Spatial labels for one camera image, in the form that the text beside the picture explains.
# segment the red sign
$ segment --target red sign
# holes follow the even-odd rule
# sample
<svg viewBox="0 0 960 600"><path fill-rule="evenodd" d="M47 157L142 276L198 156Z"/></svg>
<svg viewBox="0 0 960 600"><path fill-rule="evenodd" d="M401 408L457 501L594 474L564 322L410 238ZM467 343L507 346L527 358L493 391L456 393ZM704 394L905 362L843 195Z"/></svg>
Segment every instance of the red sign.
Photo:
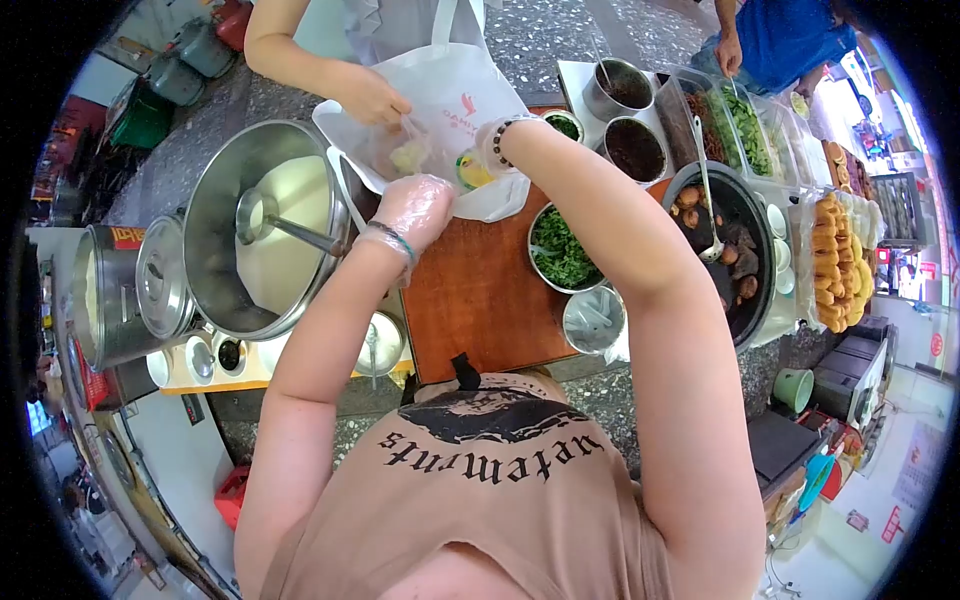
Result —
<svg viewBox="0 0 960 600"><path fill-rule="evenodd" d="M934 333L930 339L930 353L934 356L940 356L944 351L944 338L939 333Z"/></svg>
<svg viewBox="0 0 960 600"><path fill-rule="evenodd" d="M920 263L920 272L924 274L929 280L934 280L937 278L937 263L935 262L921 262Z"/></svg>
<svg viewBox="0 0 960 600"><path fill-rule="evenodd" d="M117 250L139 250L143 244L144 228L110 228L113 233L113 247Z"/></svg>
<svg viewBox="0 0 960 600"><path fill-rule="evenodd" d="M887 543L892 543L898 531L903 531L903 528L900 527L900 507L895 506L893 512L890 513L890 518L887 519L887 524L883 528L883 534L880 538Z"/></svg>

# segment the calendar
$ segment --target calendar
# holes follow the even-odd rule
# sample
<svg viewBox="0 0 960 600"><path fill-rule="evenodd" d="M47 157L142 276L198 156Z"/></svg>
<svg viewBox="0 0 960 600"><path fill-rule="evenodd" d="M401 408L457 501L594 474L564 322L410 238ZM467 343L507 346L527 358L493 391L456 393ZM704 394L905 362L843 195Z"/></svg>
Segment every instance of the calendar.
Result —
<svg viewBox="0 0 960 600"><path fill-rule="evenodd" d="M893 496L904 506L920 510L936 483L937 467L943 458L944 433L918 422L913 439L903 458L903 467L894 486Z"/></svg>

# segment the blue shirt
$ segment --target blue shirt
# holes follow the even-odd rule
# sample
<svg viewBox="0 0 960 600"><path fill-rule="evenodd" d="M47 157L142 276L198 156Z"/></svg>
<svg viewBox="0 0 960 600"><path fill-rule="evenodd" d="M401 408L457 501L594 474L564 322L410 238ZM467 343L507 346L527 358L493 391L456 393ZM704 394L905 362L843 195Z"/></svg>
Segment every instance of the blue shirt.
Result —
<svg viewBox="0 0 960 600"><path fill-rule="evenodd" d="M743 68L774 94L856 48L853 27L835 25L829 0L747 0L736 30Z"/></svg>

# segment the red stool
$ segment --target red stool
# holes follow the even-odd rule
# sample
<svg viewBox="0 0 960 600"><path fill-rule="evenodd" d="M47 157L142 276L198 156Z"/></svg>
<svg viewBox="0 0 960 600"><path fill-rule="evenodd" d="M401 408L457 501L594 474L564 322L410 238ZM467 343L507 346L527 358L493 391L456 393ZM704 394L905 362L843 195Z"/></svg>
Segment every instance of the red stool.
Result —
<svg viewBox="0 0 960 600"><path fill-rule="evenodd" d="M213 504L220 511L220 516L233 531L237 530L237 520L240 518L240 507L243 506L243 496L247 492L247 478L250 477L250 467L237 467L230 472L227 481L220 486L213 496Z"/></svg>

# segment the bracelet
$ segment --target bracelet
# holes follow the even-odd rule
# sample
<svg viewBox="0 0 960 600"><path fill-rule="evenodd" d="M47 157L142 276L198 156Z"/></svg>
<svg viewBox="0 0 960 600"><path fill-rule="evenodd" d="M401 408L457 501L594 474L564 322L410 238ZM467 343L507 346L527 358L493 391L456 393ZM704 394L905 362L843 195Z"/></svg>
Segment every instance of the bracelet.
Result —
<svg viewBox="0 0 960 600"><path fill-rule="evenodd" d="M416 255L416 253L414 252L414 249L411 248L411 247L410 247L410 244L407 244L407 241L406 241L405 239L403 239L403 237L402 237L399 233L397 233L393 228L388 227L388 226L380 223L379 221L368 221L368 222L367 222L367 225L368 225L369 227L372 227L372 228L375 228L375 229L379 229L379 230L383 231L384 233L386 233L386 234L387 234L387 237L390 237L391 239L393 239L393 240L395 240L396 242L398 242L401 246L403 246L403 249L406 250L406 251L407 251L407 254L410 256L410 260L413 260L413 261L416 261L416 260L417 260L417 255Z"/></svg>
<svg viewBox="0 0 960 600"><path fill-rule="evenodd" d="M500 159L500 164L505 164L509 168L513 169L514 164L506 159L506 157L500 155L500 136L507 130L508 127L516 123L517 121L541 121L542 119L536 114L530 112L524 112L517 115L516 117L510 117L503 122L503 125L496 128L496 135L493 137L493 153L497 155Z"/></svg>

